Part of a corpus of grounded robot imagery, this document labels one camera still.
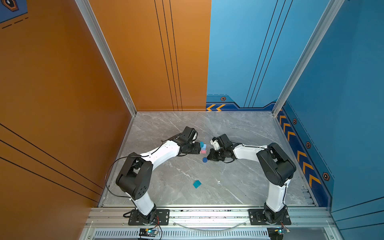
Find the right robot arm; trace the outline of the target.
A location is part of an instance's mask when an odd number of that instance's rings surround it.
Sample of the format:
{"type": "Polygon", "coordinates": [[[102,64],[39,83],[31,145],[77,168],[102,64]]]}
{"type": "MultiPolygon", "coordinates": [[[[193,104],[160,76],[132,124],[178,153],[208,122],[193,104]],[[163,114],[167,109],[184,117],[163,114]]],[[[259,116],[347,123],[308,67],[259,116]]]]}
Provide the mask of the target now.
{"type": "Polygon", "coordinates": [[[264,208],[248,210],[252,225],[291,225],[286,196],[297,167],[276,143],[267,146],[249,146],[229,140],[226,134],[211,140],[213,146],[209,161],[225,162],[225,159],[249,160],[261,165],[269,181],[269,192],[264,208]]]}

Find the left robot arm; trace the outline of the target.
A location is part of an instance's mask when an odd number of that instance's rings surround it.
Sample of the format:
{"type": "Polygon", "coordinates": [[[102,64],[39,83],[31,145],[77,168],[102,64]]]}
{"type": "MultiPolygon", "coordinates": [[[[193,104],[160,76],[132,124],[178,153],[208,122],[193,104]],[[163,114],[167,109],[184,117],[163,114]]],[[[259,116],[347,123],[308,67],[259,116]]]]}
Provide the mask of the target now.
{"type": "Polygon", "coordinates": [[[181,133],[162,141],[158,148],[143,154],[131,153],[126,157],[116,185],[134,203],[134,213],[145,224],[156,220],[157,207],[148,194],[153,170],[172,158],[198,155],[201,145],[196,141],[197,137],[198,132],[194,128],[185,127],[181,133]]]}

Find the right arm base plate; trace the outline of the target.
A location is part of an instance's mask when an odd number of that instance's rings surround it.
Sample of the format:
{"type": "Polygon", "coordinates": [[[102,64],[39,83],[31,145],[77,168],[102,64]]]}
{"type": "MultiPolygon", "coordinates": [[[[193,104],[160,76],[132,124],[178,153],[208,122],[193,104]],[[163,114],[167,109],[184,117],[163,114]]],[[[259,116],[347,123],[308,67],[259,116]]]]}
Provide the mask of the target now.
{"type": "Polygon", "coordinates": [[[287,208],[275,213],[272,210],[249,209],[249,219],[251,225],[281,225],[289,226],[292,224],[287,208]]]}

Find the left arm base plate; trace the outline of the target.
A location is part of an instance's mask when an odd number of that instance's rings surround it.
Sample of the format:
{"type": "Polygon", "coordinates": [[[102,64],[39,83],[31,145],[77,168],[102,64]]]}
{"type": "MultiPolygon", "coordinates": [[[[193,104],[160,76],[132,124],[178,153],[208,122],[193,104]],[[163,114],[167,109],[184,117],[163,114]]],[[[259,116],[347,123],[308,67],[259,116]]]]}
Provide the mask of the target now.
{"type": "Polygon", "coordinates": [[[129,214],[129,226],[167,226],[170,220],[169,209],[154,209],[147,216],[140,213],[138,210],[132,210],[129,214]]]}

